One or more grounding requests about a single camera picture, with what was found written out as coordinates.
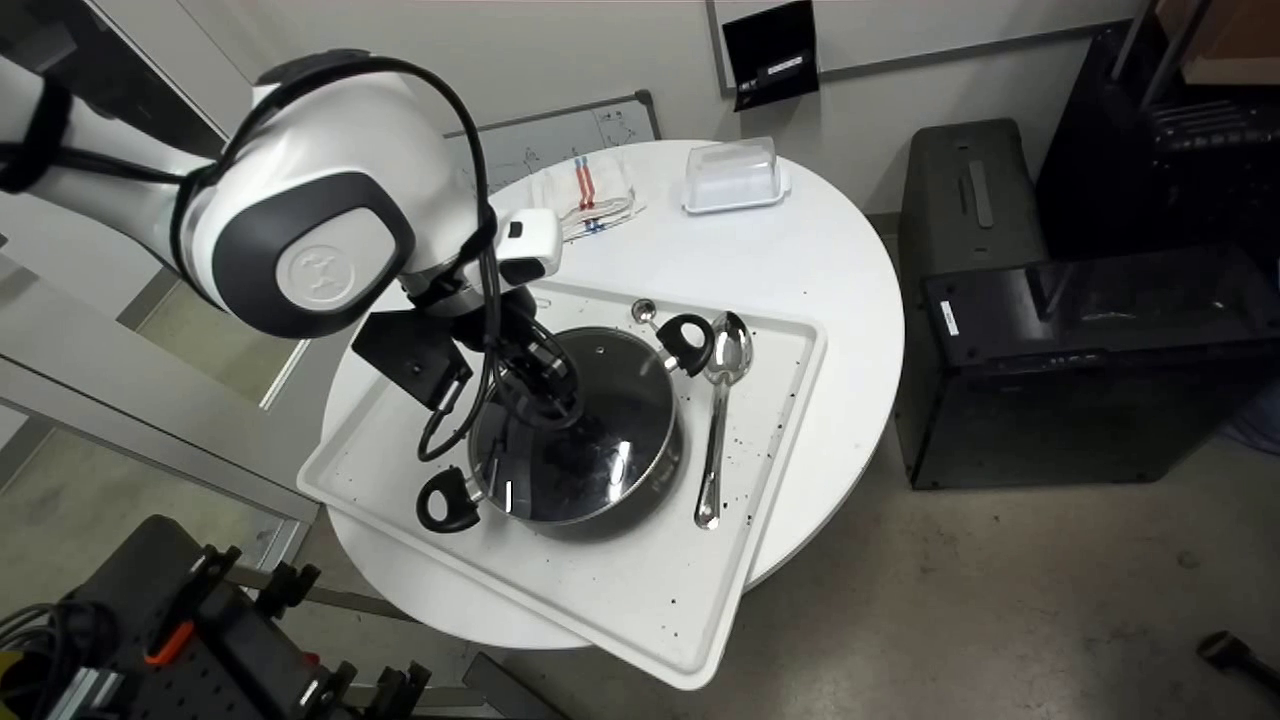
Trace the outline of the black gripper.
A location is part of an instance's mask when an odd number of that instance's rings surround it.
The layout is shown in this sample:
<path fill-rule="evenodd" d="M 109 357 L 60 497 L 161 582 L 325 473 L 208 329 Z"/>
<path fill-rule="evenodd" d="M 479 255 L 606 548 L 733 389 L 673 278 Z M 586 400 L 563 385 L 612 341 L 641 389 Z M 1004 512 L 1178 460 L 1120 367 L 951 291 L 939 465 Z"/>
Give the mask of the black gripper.
<path fill-rule="evenodd" d="M 502 335 L 494 342 L 494 400 L 534 426 L 568 426 L 582 415 L 582 370 L 561 341 L 536 318 L 529 291 L 502 298 Z"/>

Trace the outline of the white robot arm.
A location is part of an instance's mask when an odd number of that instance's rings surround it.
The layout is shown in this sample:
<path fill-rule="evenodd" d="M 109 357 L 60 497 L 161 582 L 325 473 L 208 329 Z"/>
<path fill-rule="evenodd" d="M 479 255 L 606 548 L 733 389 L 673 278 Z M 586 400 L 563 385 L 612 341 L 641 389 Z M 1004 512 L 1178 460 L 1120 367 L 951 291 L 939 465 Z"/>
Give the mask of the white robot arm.
<path fill-rule="evenodd" d="M 432 411 L 464 379 L 536 420 L 575 411 L 582 379 L 529 298 L 557 233 L 494 209 L 483 148 L 428 115 L 451 94 L 437 71 L 371 50 L 290 60 L 213 157 L 16 60 L 0 89 L 5 193 L 115 228 L 256 333 L 350 333 Z"/>

